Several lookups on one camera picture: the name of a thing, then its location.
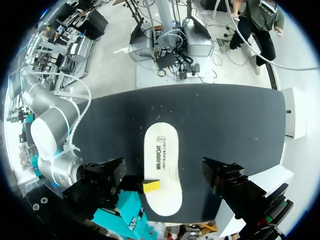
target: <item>yellow block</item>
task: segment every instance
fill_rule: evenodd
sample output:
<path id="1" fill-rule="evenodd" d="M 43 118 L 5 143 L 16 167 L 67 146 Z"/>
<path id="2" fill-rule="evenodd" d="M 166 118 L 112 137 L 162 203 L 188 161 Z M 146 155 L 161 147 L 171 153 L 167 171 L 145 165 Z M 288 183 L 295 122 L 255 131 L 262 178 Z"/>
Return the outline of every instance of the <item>yellow block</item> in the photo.
<path id="1" fill-rule="evenodd" d="M 143 192 L 144 193 L 148 193 L 148 192 L 158 190 L 158 189 L 160 189 L 160 181 L 159 180 L 143 184 Z"/>

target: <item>black table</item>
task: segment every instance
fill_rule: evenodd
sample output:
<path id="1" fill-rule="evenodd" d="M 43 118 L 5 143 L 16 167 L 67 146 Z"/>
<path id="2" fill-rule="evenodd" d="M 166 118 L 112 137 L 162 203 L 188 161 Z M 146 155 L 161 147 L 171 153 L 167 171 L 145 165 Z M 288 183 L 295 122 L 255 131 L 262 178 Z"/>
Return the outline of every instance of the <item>black table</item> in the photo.
<path id="1" fill-rule="evenodd" d="M 139 89 L 94 99 L 74 135 L 86 162 L 124 157 L 128 174 L 144 174 L 144 136 L 167 122 L 179 136 L 182 207 L 151 221 L 213 220 L 220 200 L 201 175 L 202 158 L 237 162 L 253 175 L 280 163 L 285 140 L 285 101 L 280 91 L 228 84 L 186 84 Z"/>

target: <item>white floor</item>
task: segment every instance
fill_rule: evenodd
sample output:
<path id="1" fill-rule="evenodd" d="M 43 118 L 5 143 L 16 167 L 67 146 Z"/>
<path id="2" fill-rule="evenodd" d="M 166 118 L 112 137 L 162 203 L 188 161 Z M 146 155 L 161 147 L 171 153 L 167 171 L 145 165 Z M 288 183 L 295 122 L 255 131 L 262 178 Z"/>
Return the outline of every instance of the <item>white floor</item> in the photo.
<path id="1" fill-rule="evenodd" d="M 144 87 L 140 83 L 146 80 L 151 82 L 147 87 L 165 84 L 201 83 L 200 79 L 192 77 L 181 82 L 167 80 L 159 84 L 156 81 L 158 76 L 152 70 L 150 70 L 150 74 L 138 73 L 139 79 L 136 79 L 137 64 L 128 54 L 131 28 L 136 25 L 136 22 L 127 7 L 124 7 L 123 4 L 112 6 L 113 2 L 114 0 L 111 0 L 110 3 L 104 4 L 97 9 L 108 20 L 109 24 L 106 26 L 105 34 L 95 44 L 89 61 L 88 75 L 83 79 L 91 89 L 93 98 L 136 90 L 138 87 Z M 197 9 L 197 14 L 195 9 L 192 10 L 193 16 L 197 15 L 197 17 L 204 19 L 208 25 L 220 25 L 207 28 L 213 40 L 217 38 L 231 39 L 230 37 L 224 37 L 224 33 L 228 33 L 228 31 L 225 27 L 221 27 L 231 23 L 228 13 L 217 12 L 216 19 L 213 20 L 211 18 L 213 11 L 203 10 L 200 0 L 195 0 L 193 7 Z M 141 7 L 140 9 L 148 16 L 146 8 Z M 151 7 L 151 11 L 152 17 L 160 20 L 156 4 Z M 179 12 L 181 20 L 184 19 L 187 15 L 187 7 L 180 6 Z M 258 50 L 255 41 L 253 41 L 252 45 L 255 50 Z M 254 53 L 245 44 L 240 49 L 228 51 L 228 55 L 219 51 L 218 44 L 215 45 L 215 50 L 215 55 L 210 58 L 210 63 L 205 66 L 206 71 L 212 73 L 212 77 L 205 82 L 271 88 L 266 67 L 262 66 L 261 74 L 257 76 L 250 60 L 246 62 L 248 56 L 253 56 Z M 85 93 L 85 90 L 78 82 L 72 85 L 71 90 L 77 93 Z"/>

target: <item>white insole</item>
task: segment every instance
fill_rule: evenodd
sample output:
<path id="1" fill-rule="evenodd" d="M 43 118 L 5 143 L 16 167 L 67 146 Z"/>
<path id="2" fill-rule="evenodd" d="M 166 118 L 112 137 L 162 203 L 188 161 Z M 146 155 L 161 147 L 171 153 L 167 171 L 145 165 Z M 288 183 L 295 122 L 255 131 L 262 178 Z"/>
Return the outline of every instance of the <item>white insole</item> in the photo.
<path id="1" fill-rule="evenodd" d="M 182 206 L 178 160 L 177 130 L 166 122 L 150 126 L 144 136 L 144 179 L 160 180 L 160 189 L 147 192 L 145 197 L 160 216 L 171 216 Z"/>

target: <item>white wall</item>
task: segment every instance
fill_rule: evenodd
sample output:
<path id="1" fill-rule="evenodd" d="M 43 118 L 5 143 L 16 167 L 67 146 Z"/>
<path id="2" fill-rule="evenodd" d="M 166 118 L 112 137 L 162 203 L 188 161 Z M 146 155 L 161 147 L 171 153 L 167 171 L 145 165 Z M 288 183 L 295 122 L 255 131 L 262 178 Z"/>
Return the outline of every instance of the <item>white wall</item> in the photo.
<path id="1" fill-rule="evenodd" d="M 317 52 L 306 34 L 292 18 L 286 16 L 284 38 L 272 33 L 276 52 L 275 62 L 293 68 L 319 66 Z M 320 180 L 320 71 L 289 71 L 275 67 L 278 89 L 296 87 L 305 94 L 306 136 L 285 139 L 282 154 L 284 167 L 294 173 L 286 193 L 294 207 L 280 224 L 288 233 L 308 210 L 318 193 Z"/>

